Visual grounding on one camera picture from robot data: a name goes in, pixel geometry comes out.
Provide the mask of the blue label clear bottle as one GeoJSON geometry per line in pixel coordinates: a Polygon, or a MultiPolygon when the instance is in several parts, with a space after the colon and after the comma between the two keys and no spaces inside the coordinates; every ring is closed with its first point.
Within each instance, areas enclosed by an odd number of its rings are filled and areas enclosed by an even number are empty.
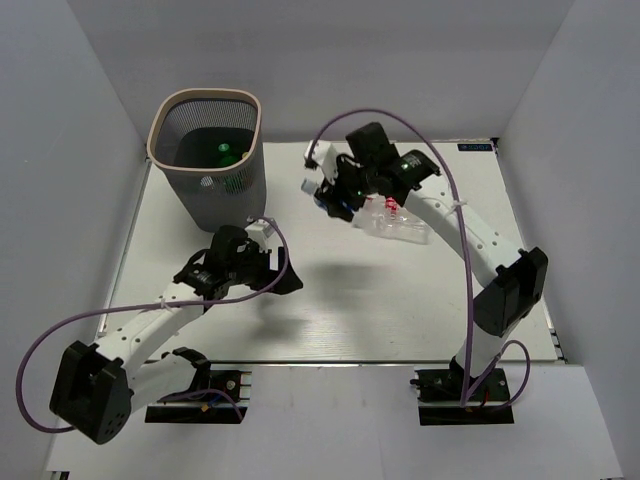
{"type": "Polygon", "coordinates": [[[359,210],[358,206],[354,207],[342,199],[339,192],[327,180],[318,183],[305,178],[302,181],[301,190],[310,195],[314,202],[331,218],[340,218],[351,222],[354,214],[359,210]]]}

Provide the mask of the red cap clear bottle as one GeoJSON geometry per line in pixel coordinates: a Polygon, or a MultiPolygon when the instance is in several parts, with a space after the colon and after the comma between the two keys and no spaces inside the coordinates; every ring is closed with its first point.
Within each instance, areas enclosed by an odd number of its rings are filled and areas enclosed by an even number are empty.
{"type": "Polygon", "coordinates": [[[365,202],[367,211],[374,213],[401,214],[404,209],[392,198],[370,196],[365,202]]]}

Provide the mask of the white cap clear bottle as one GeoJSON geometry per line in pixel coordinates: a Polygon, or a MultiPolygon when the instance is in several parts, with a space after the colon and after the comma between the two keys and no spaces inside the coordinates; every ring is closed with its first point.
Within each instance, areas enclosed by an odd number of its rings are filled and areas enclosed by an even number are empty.
{"type": "Polygon", "coordinates": [[[400,207],[370,203],[355,214],[353,223],[367,235],[417,245],[431,242],[432,229],[400,207]]]}

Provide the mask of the green soda bottle front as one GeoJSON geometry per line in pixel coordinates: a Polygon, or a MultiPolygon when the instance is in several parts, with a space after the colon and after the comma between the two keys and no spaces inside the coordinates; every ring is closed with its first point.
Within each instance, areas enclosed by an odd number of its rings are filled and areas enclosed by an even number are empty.
{"type": "Polygon", "coordinates": [[[213,168],[230,167],[241,160],[238,150],[229,143],[221,143],[217,147],[217,151],[213,156],[213,168]]]}

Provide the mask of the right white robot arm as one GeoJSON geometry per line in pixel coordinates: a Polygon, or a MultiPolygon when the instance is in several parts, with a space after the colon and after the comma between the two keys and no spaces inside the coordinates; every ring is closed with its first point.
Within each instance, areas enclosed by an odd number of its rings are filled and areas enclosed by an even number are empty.
{"type": "Polygon", "coordinates": [[[466,338],[452,362],[453,390],[472,399],[488,385],[508,337],[539,302],[548,257],[526,250],[491,228],[460,197],[452,172],[437,150],[400,153],[382,125],[371,122],[346,137],[342,153],[320,138],[304,153],[306,168],[321,182],[304,181],[303,191],[331,218],[352,223],[372,196],[393,200],[426,223],[462,259],[467,283],[466,338]]]}

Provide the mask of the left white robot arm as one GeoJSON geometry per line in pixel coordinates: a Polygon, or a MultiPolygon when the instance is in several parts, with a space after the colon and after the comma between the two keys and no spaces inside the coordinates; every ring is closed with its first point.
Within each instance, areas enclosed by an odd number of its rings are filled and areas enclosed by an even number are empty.
{"type": "Polygon", "coordinates": [[[260,219],[246,228],[223,226],[211,244],[193,254],[155,304],[140,306],[116,331],[87,345],[76,341],[62,355],[51,411],[98,445],[111,441],[135,411],[158,401],[235,399],[213,381],[211,361],[178,347],[170,337],[213,306],[231,303],[231,288],[253,296],[288,295],[303,287],[287,245],[268,246],[279,232],[260,219]]]}

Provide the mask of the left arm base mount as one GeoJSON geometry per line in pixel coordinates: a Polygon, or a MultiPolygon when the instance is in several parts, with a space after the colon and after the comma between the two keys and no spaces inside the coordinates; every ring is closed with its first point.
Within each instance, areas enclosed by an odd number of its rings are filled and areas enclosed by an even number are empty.
{"type": "Polygon", "coordinates": [[[249,408],[252,372],[239,365],[213,364],[202,371],[184,395],[150,404],[148,424],[239,425],[249,408]]]}

